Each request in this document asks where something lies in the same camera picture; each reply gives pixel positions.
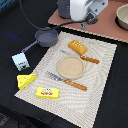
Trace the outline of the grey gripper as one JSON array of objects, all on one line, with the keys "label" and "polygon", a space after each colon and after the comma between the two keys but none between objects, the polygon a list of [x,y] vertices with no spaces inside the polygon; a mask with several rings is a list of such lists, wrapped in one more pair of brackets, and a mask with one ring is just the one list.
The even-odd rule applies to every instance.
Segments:
[{"label": "grey gripper", "polygon": [[81,29],[85,30],[88,25],[98,21],[99,14],[108,6],[108,0],[87,0],[85,7],[87,14],[85,22],[81,24]]}]

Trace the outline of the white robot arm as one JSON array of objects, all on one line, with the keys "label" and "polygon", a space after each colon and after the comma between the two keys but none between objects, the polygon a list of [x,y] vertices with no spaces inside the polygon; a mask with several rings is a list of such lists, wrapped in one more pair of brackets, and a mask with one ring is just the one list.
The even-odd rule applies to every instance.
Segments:
[{"label": "white robot arm", "polygon": [[87,24],[97,21],[99,14],[107,7],[108,0],[70,0],[70,16],[85,30]]}]

